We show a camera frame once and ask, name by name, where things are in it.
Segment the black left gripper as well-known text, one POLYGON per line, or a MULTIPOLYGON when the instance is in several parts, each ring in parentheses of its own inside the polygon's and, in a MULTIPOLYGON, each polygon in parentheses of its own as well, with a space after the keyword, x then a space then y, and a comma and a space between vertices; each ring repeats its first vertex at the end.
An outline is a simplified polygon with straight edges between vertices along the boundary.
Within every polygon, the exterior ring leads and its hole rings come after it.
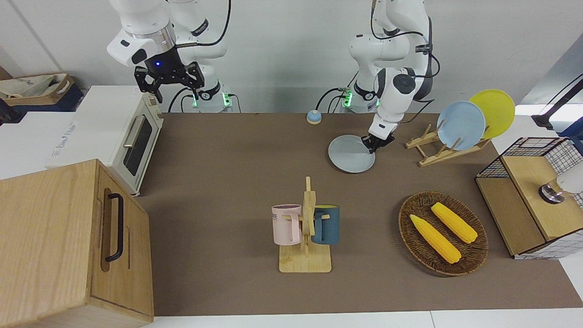
POLYGON ((382 139, 370 133, 370 135, 363 136, 362 142, 366 148, 368 148, 370 154, 374 154, 379 148, 385 147, 386 145, 392 143, 395 140, 393 133, 382 139))

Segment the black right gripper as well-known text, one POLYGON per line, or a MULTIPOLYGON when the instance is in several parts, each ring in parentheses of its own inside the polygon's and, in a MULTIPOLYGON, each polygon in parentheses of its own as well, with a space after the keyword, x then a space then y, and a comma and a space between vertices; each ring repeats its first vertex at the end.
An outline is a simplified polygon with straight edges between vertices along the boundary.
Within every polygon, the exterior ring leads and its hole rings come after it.
POLYGON ((177 46, 144 61, 146 68, 135 68, 134 77, 142 93, 154 95, 159 103, 163 96, 159 91, 162 84, 180 83, 195 94, 205 85, 205 77, 199 63, 183 65, 177 46))

